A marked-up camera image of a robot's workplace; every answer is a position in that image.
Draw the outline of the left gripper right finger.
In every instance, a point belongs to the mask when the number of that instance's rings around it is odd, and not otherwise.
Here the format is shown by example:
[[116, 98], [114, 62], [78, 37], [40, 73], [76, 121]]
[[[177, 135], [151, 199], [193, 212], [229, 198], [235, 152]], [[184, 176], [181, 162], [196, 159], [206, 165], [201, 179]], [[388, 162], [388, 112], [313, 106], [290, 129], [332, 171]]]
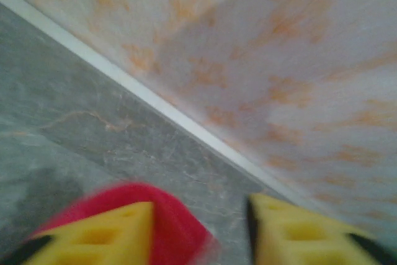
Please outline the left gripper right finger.
[[397, 265], [397, 254], [357, 227], [273, 197], [246, 201], [252, 265]]

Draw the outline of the red t-shirt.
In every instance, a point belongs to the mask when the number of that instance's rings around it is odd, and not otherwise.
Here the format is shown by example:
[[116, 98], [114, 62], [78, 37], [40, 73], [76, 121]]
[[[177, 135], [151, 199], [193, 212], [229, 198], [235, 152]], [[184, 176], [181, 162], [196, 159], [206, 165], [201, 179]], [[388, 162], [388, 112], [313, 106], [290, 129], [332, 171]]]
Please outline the red t-shirt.
[[177, 197], [142, 182], [116, 184], [75, 200], [33, 234], [137, 202], [154, 204], [150, 265], [209, 265], [216, 261], [220, 244], [211, 232]]

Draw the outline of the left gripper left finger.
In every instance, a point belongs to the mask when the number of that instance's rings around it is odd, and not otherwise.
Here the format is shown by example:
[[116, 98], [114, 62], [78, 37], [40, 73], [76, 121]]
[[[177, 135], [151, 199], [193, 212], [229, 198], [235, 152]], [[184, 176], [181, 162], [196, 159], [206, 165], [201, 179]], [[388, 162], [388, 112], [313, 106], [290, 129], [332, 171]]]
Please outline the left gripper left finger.
[[153, 204], [139, 202], [35, 234], [0, 265], [149, 265]]

